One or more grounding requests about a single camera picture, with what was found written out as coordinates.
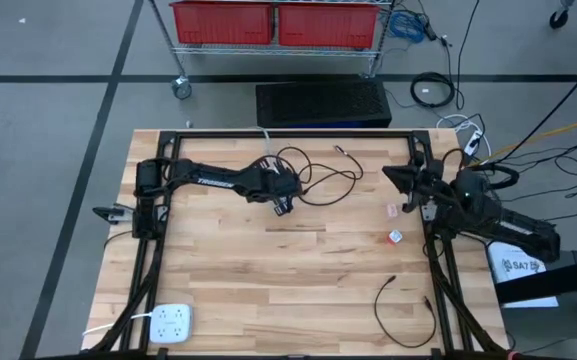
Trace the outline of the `black aluminium table frame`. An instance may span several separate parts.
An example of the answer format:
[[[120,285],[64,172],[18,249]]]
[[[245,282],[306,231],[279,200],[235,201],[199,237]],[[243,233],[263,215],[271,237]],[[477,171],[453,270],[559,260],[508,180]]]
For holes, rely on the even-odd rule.
[[[178,188],[162,242],[133,239],[127,224],[110,231],[104,249],[89,333],[125,308],[154,255],[161,258],[154,288],[137,307],[193,308],[191,337],[170,355],[319,355],[426,358],[435,349],[469,343],[452,306],[432,282],[419,212],[403,213],[403,197],[382,173],[416,149],[445,158],[453,175],[455,135],[431,130],[275,130],[272,150],[295,166],[315,164],[314,188],[277,216],[270,204],[197,185]],[[138,130],[133,134],[118,199],[133,205],[137,164],[151,157],[185,157],[239,169],[265,155],[256,130]],[[389,218],[394,204],[398,216]],[[393,245],[388,234],[403,239]],[[120,349],[156,353],[150,320],[134,319]]]

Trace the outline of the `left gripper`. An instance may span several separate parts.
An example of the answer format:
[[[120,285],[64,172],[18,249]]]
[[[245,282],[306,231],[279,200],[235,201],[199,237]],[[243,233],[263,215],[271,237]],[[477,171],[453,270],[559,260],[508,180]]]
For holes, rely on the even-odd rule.
[[[293,197],[302,194],[302,182],[294,167],[287,161],[276,159],[255,163],[245,171],[245,198],[248,202],[273,201],[277,216],[290,213]]]

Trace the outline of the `black side stand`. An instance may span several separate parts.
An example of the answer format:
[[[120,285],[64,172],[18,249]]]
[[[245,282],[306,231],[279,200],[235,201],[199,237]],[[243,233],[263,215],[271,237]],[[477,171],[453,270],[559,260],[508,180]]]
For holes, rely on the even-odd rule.
[[[527,355],[577,358],[577,252],[545,270],[495,284],[511,348]]]

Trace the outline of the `white power strip with USB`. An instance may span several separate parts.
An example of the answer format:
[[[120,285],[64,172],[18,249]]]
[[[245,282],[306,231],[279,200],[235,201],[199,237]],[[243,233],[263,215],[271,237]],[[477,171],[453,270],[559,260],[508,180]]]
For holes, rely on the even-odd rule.
[[[280,162],[275,158],[275,153],[272,150],[272,143],[269,132],[267,129],[260,127],[261,132],[264,136],[265,142],[265,157],[264,161],[266,163],[266,167],[276,173],[279,172],[279,165]]]

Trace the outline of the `red plastic bin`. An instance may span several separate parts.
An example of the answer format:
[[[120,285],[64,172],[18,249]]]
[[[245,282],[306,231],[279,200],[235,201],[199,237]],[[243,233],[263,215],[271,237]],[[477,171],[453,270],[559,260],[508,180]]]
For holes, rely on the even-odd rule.
[[[279,44],[371,48],[379,8],[374,5],[282,4]]]
[[[273,8],[268,3],[180,1],[171,3],[182,44],[268,45]]]

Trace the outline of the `black caster wheel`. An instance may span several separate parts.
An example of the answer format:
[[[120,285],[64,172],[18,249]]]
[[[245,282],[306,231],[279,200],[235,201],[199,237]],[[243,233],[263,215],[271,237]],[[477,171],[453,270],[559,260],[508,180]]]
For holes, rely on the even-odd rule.
[[[551,29],[560,29],[566,25],[569,19],[569,10],[576,0],[559,0],[559,7],[551,14],[549,26]]]

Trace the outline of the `white printed paper sheet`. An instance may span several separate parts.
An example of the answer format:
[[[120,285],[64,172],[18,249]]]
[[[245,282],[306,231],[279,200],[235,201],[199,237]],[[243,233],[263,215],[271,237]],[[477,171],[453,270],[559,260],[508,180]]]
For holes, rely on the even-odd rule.
[[[487,256],[496,284],[535,275],[546,271],[545,264],[522,251],[519,247],[494,242],[487,247]],[[555,296],[504,303],[506,308],[557,308]]]

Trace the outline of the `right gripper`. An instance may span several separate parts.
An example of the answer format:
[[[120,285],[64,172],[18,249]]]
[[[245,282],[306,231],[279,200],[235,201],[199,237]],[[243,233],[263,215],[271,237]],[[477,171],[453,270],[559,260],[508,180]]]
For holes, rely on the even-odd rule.
[[[439,192],[444,162],[437,159],[426,161],[424,153],[415,152],[408,165],[383,166],[382,172],[400,193],[407,194],[408,200],[402,210],[410,213]]]

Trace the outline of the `white floor power strip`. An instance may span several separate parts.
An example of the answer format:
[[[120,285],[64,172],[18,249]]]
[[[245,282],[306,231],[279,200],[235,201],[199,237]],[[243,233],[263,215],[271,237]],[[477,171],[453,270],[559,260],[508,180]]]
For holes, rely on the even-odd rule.
[[[470,131],[470,138],[463,146],[466,155],[475,156],[481,148],[485,149],[487,156],[492,155],[492,147],[486,136],[486,125],[479,113],[470,116],[464,114],[440,116],[435,127],[442,128],[444,125],[456,133]]]

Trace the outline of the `white square outlet hub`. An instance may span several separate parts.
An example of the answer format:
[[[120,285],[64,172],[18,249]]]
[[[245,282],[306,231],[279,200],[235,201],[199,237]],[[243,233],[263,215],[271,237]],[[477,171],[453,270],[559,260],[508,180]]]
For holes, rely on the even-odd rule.
[[[148,340],[156,344],[183,343],[191,337],[193,308],[188,304],[161,304],[152,311],[132,315],[150,320]]]

